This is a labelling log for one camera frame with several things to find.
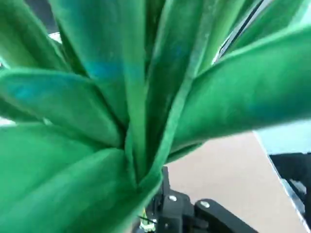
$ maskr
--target screw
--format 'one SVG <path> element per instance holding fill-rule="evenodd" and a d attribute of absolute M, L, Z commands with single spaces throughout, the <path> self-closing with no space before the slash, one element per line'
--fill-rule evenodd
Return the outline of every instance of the screw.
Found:
<path fill-rule="evenodd" d="M 175 196 L 173 196 L 173 195 L 170 195 L 170 196 L 169 196 L 169 199 L 172 200 L 172 201 L 177 201 L 177 197 L 175 197 Z"/>
<path fill-rule="evenodd" d="M 209 207 L 210 207 L 210 205 L 209 205 L 209 203 L 208 203 L 207 201 L 201 201 L 200 203 L 201 203 L 201 205 L 203 205 L 205 208 L 209 208 Z"/>

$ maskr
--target green plant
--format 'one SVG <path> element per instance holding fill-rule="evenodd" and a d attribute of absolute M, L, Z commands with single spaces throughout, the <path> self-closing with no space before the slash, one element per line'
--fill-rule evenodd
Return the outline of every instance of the green plant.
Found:
<path fill-rule="evenodd" d="M 0 231 L 120 232 L 209 138 L 311 113 L 309 0 L 0 1 Z"/>

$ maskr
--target leaf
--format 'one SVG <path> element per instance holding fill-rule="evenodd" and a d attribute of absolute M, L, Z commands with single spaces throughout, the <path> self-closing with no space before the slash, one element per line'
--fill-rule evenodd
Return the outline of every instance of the leaf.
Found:
<path fill-rule="evenodd" d="M 98 148 L 40 123 L 1 126 L 0 140 L 0 213 Z"/>
<path fill-rule="evenodd" d="M 169 157 L 168 157 L 166 163 L 174 162 L 174 161 L 176 161 L 177 159 L 180 159 L 180 158 L 184 157 L 185 155 L 187 155 L 187 154 L 193 152 L 194 150 L 198 149 L 198 148 L 201 147 L 201 146 L 202 146 L 202 143 L 198 143 L 198 144 L 186 146 L 186 147 L 181 148 L 181 149 L 179 149 L 179 150 L 177 150 L 177 151 L 174 151 L 174 152 L 172 152 L 172 153 L 169 155 Z"/>
<path fill-rule="evenodd" d="M 124 232 L 160 184 L 157 173 L 137 190 L 129 182 L 124 151 L 105 149 L 67 166 L 0 212 L 1 232 Z"/>
<path fill-rule="evenodd" d="M 301 14 L 301 9 L 310 3 L 310 0 L 272 1 L 237 40 L 230 45 L 228 52 L 247 46 L 295 23 L 297 17 Z"/>
<path fill-rule="evenodd" d="M 169 156 L 180 114 L 208 40 L 212 6 L 213 2 L 205 0 L 166 2 L 159 26 L 162 34 L 157 38 L 149 77 L 147 154 L 153 163 L 141 184 L 160 171 Z"/>
<path fill-rule="evenodd" d="M 88 76 L 96 81 L 108 107 L 126 130 L 129 116 L 124 69 L 132 66 L 131 69 L 139 70 L 140 64 L 127 64 L 124 57 L 123 43 L 128 38 L 122 37 L 127 25 L 122 14 L 128 10 L 134 14 L 141 1 L 133 5 L 132 1 L 123 0 L 51 0 L 50 4 Z M 126 43 L 136 46 L 136 41 L 130 39 Z"/>
<path fill-rule="evenodd" d="M 145 1 L 127 0 L 120 7 L 121 47 L 126 102 L 130 118 L 137 180 L 147 173 L 145 108 Z"/>
<path fill-rule="evenodd" d="M 71 43 L 69 42 L 66 32 L 63 31 L 61 25 L 58 26 L 59 34 L 61 38 L 61 47 L 64 53 L 64 57 L 66 58 L 68 64 L 70 64 L 71 69 L 74 73 L 80 74 L 82 76 L 87 76 L 85 68 L 81 64 L 79 57 L 77 56 L 76 52 L 74 51 Z"/>
<path fill-rule="evenodd" d="M 14 69 L 0 74 L 0 96 L 52 123 L 120 147 L 123 135 L 88 79 L 59 71 Z"/>
<path fill-rule="evenodd" d="M 251 9 L 253 9 L 256 5 L 260 6 L 264 0 L 246 0 L 242 8 L 239 11 L 238 16 L 236 17 L 235 22 L 233 23 L 233 27 L 231 27 L 230 31 L 234 29 L 239 23 L 242 22 L 249 14 Z"/>
<path fill-rule="evenodd" d="M 198 77 L 172 150 L 310 117 L 310 40 L 311 26 L 281 31 L 231 53 Z"/>
<path fill-rule="evenodd" d="M 23 112 L 0 98 L 0 117 L 17 122 L 39 121 L 36 117 Z"/>
<path fill-rule="evenodd" d="M 147 70 L 152 58 L 152 52 L 158 32 L 161 13 L 166 0 L 146 0 L 146 60 Z"/>
<path fill-rule="evenodd" d="M 200 62 L 201 46 L 196 60 L 190 60 L 203 17 L 203 0 L 167 0 L 158 27 L 153 57 L 148 70 L 147 148 L 148 155 L 156 153 L 172 102 L 184 79 L 191 79 L 186 71 Z M 208 35 L 202 33 L 204 46 Z"/>
<path fill-rule="evenodd" d="M 212 65 L 213 59 L 222 43 L 229 36 L 245 7 L 253 0 L 218 0 L 215 1 L 215 20 L 208 40 L 207 48 L 200 66 L 199 73 L 203 73 Z"/>
<path fill-rule="evenodd" d="M 0 61 L 7 67 L 68 71 L 62 54 L 21 0 L 0 1 Z"/>

